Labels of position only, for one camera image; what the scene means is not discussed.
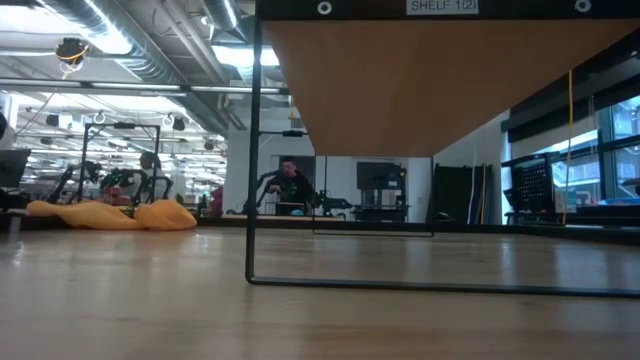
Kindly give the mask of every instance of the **yellow sandbag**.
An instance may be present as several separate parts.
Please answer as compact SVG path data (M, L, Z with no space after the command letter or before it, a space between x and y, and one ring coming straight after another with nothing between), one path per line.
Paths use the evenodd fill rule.
M27 211L34 216L59 216L67 224L77 228L97 230L144 229L136 220L123 214L116 207L97 201L72 205L54 205L44 201L32 201Z
M186 230L198 223L187 209L174 200L158 200L150 205L140 205L134 217L149 230Z

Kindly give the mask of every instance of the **shelf label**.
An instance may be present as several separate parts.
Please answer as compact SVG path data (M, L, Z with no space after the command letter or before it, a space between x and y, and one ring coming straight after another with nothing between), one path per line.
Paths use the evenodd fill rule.
M478 15L480 0L407 0L407 15Z

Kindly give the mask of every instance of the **black metal frame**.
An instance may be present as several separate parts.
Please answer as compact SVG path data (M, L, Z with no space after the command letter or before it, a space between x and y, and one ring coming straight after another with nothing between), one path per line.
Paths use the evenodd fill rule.
M264 21L336 21L336 20L549 20L549 19L618 19L640 18L640 2L629 0L468 0L479 2L477 15L428 15L409 16L405 6L406 1L389 0L257 0L254 28L254 65L251 101L251 129L249 149L249 186L248 201L256 202L256 183L258 170L258 137L260 135L260 94L262 65L262 22ZM588 3L589 8L584 11L578 5ZM320 6L329 4L331 11L320 13ZM624 289L581 289L549 286L504 286L477 284L438 284L438 283L408 283L365 280L335 280L335 279L305 279L305 278L276 278L256 276L255 274L255 241L257 209L251 207L247 218L247 238L245 256L245 278L254 285L329 287L329 288L358 288L358 289L386 289L386 290L423 290L447 291L465 293L489 294L524 294L524 295L556 295L556 296L585 296L585 297L613 297L640 298L640 291ZM429 230L443 232L467 232L469 228L437 228L426 226ZM496 232L495 227L473 227L474 232ZM497 232L514 233L517 229L497 229ZM522 234L539 236L553 236L558 229L522 228L516 231Z
M135 128L147 128L147 129L155 129L156 130L156 138L155 138L155 149L154 149L154 153L156 154L156 156L158 156L158 151L160 150L160 125L138 125L138 124L133 124L133 123L115 123L115 124L94 124L94 123L88 123L84 125L84 138L82 141L82 159L81 164L84 164L84 162L87 160L87 147L89 145L89 141L91 141L91 139L93 139L92 136L90 136L89 134L89 130L92 127L96 127L96 128L107 128L107 127L112 127L114 129L128 129L128 130L133 130ZM158 167L157 164L153 164L153 178L155 179L157 176L157 171L158 171ZM84 187L84 166L80 168L80 181L79 181L79 185L78 185L78 202L82 201L82 196L83 196L83 187ZM155 201L155 194L156 194L156 182L152 181L151 182L151 202Z

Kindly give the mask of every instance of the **gym floor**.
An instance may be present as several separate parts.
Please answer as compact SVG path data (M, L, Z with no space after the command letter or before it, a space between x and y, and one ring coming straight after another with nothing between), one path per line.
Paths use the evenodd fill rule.
M262 287L244 229L0 237L1 359L630 359L640 302ZM256 273L640 289L636 248L258 230Z

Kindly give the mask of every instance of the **ceiling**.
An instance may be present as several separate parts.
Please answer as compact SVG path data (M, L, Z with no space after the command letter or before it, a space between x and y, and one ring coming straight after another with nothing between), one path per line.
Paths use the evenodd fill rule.
M174 7L167 5L170 1ZM216 78L221 76L226 80L226 84L249 85L247 74L241 75L240 65L246 63L247 56L248 61L251 61L251 44L244 43L224 31L214 31L211 35L208 25L211 21L207 18L200 0L120 0L116 3L130 16L133 24L142 29L144 36L149 40L147 46L155 44L176 73L184 78L185 83L221 85L220 79ZM189 35L187 27L180 25L178 31L186 33L189 42L185 43L185 37L180 38L176 28L171 26L170 19L166 17L167 13L160 11L160 3L169 10L168 13L174 20L181 16L186 17L200 39L194 39ZM242 17L250 21L247 18L253 14L254 3L239 1L238 6ZM0 77L142 82L140 77L118 61L127 55L114 57L112 54L103 53L81 35L82 32L75 24L40 6L0 6ZM91 45L81 66L63 64L55 56L55 49L64 38L78 38ZM206 59L221 63L221 74L216 73L215 77L212 76L211 71L205 68L215 66L198 61L197 57L202 58L204 50L197 46L197 41L208 46L209 53L205 54ZM210 44L216 45L215 51ZM284 80L279 66L269 65L265 66L264 83L283 86ZM199 96L216 115L200 116L197 110L184 106L177 101L180 99L172 97L150 96L144 93L138 96L89 95L81 92L52 94L53 91L55 90L34 92L25 88L23 91L12 89L2 90L0 93L0 98L9 96L18 109L17 119L14 116L14 126L18 133L14 147L33 149L29 169L25 173L25 182L37 182L41 178L50 177L51 174L61 173L69 164L77 163L82 149L84 123L97 121L109 125L131 122L160 126L159 153L165 172L181 172L189 179L187 186L204 189L209 184L224 182L225 138L228 133L246 131L249 125L250 97L244 95ZM272 127L286 130L290 126L289 104L287 97L266 98L261 114L263 121ZM59 125L48 125L47 117L54 119L55 116L58 117ZM181 119L184 122L184 130L174 130L172 123ZM117 130L105 127L89 142L87 159L101 162L106 170L115 167L137 168L140 152L153 151L152 138L153 134L146 128ZM214 145L214 149L206 150L206 142Z

